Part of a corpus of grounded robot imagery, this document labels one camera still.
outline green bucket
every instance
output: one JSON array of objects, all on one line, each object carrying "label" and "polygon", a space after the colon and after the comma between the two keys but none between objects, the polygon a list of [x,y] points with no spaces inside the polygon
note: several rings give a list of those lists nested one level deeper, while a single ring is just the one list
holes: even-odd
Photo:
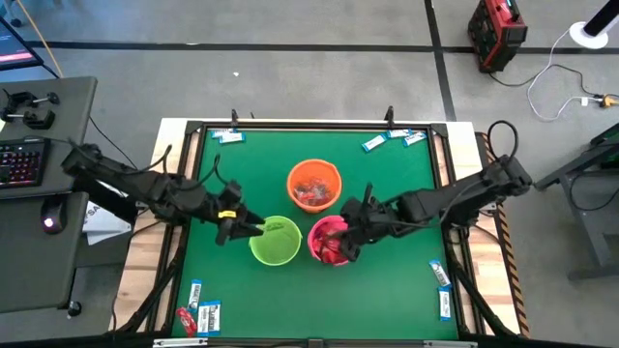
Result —
[{"label": "green bucket", "polygon": [[264,234],[250,238],[251,253],[267,266],[288,263],[301,247],[303,236],[299,227],[287,217],[267,217],[264,221],[264,225],[258,226]]}]

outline keyboard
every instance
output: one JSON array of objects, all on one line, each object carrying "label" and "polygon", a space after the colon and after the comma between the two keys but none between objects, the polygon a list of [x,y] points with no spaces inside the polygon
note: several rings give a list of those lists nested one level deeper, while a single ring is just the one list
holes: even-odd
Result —
[{"label": "keyboard", "polygon": [[0,141],[0,189],[39,186],[48,150],[46,138]]}]

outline gray floor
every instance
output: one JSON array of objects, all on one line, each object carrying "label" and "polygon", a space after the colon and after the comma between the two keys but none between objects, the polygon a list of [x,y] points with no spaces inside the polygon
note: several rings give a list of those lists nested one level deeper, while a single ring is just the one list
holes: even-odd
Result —
[{"label": "gray floor", "polygon": [[[135,0],[26,1],[49,40],[240,44],[431,44],[421,0]],[[525,46],[550,47],[576,20],[586,20],[604,0],[520,0],[530,26]],[[464,28],[475,0],[435,0],[443,45],[467,46]],[[29,26],[19,30],[36,40]],[[609,46],[619,46],[619,30]],[[566,38],[560,46],[573,46]],[[227,117],[235,107],[264,118],[379,119],[387,105],[398,119],[445,120],[431,53],[112,51],[56,49],[66,76],[93,75],[99,88],[92,116],[138,164],[146,164],[162,117]],[[583,71],[587,87],[619,93],[617,55],[562,55],[556,62]],[[499,76],[519,82],[541,69],[544,55],[518,55]],[[498,119],[520,132],[518,159],[537,180],[577,155],[591,137],[619,121],[619,108],[571,104],[562,119],[543,123],[526,101],[525,88],[510,89],[479,74],[469,54],[445,54],[456,116],[485,131]],[[2,72],[0,80],[48,78],[30,69]],[[534,102],[545,116],[580,95],[577,75],[550,71]],[[92,130],[87,140],[118,154]],[[497,130],[500,151],[512,139]],[[531,332],[541,339],[617,346],[619,279],[569,282],[566,272],[588,265],[583,240],[563,193],[531,191],[508,200],[508,218]],[[54,315],[35,322],[41,336],[102,333],[105,301],[118,284],[112,271],[87,270],[94,306],[68,325]],[[13,315],[0,315],[3,340],[24,339]]]}]

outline wooden table frame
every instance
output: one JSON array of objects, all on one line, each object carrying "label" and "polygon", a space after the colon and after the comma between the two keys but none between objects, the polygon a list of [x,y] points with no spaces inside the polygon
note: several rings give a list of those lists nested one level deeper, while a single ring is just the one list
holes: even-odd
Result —
[{"label": "wooden table frame", "polygon": [[[326,131],[329,129],[341,131],[346,126],[354,127],[355,130],[376,131],[385,129],[387,125],[384,121],[347,120],[242,120],[239,122],[240,127],[246,129],[312,128]],[[159,159],[165,148],[171,144],[173,147],[167,159],[167,170],[170,172],[177,170],[178,173],[183,173],[188,177],[196,177],[199,163],[196,163],[195,159],[198,161],[201,159],[203,141],[200,140],[201,136],[205,135],[203,128],[205,123],[209,125],[209,128],[231,126],[230,120],[226,119],[162,119],[152,161]],[[438,185],[448,185],[482,168],[478,144],[470,123],[395,122],[395,127],[417,127],[434,131],[433,141],[429,142],[429,148],[430,152],[434,153],[430,159],[431,163],[434,169],[438,169],[438,173],[433,173]],[[156,170],[162,170],[161,166],[156,167]],[[152,215],[144,214],[137,220],[135,230],[153,221]],[[506,241],[503,231],[507,226],[502,226],[503,228],[499,226],[497,229],[495,219],[485,216],[480,216],[478,224],[491,233],[500,235],[503,242]],[[179,244],[187,242],[187,228],[187,226],[172,228],[158,225],[132,240],[115,305],[119,323],[125,323],[131,317],[151,291],[155,280],[162,277],[165,266],[172,260],[174,250],[178,249]],[[523,317],[524,308],[521,301],[515,301],[512,287],[514,283],[511,281],[513,278],[508,276],[509,268],[504,263],[506,259],[504,249],[484,232],[474,228],[471,229],[468,241],[463,239],[464,234],[461,230],[451,231],[451,234],[453,241],[462,241],[460,245],[454,246],[457,259],[464,266],[467,275],[473,278],[474,283],[477,283],[479,292],[484,296],[490,308],[511,331],[528,335],[526,318]],[[155,306],[156,310],[151,310],[146,322],[139,327],[140,331],[171,330],[175,299],[180,285],[180,277],[174,278],[175,281],[170,281],[165,287],[159,303]],[[478,308],[472,304],[469,295],[458,281],[456,283],[457,291],[453,292],[453,299],[458,330],[492,334]]]}]

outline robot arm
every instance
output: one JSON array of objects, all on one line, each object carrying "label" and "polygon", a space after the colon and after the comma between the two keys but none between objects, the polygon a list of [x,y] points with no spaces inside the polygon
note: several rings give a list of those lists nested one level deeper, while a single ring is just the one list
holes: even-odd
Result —
[{"label": "robot arm", "polygon": [[[182,175],[147,170],[163,161],[136,170],[102,155],[93,144],[75,145],[62,162],[63,170],[75,177],[75,189],[90,194],[90,200],[129,223],[135,221],[135,202],[143,202],[155,218],[172,225],[179,225],[198,218],[215,223],[219,232],[216,243],[222,246],[227,239],[262,235],[255,227],[264,223],[241,203],[241,186],[235,181],[225,183],[220,193],[206,190],[201,182]],[[104,187],[101,183],[121,190],[127,197]]]},{"label": "robot arm", "polygon": [[452,185],[408,191],[385,202],[371,196],[368,184],[363,202],[350,198],[341,208],[348,230],[339,237],[339,251],[348,260],[356,261],[361,246],[431,227],[430,221],[439,216],[439,224],[469,226],[486,204],[522,195],[531,184],[531,177],[517,159],[508,156]]}]

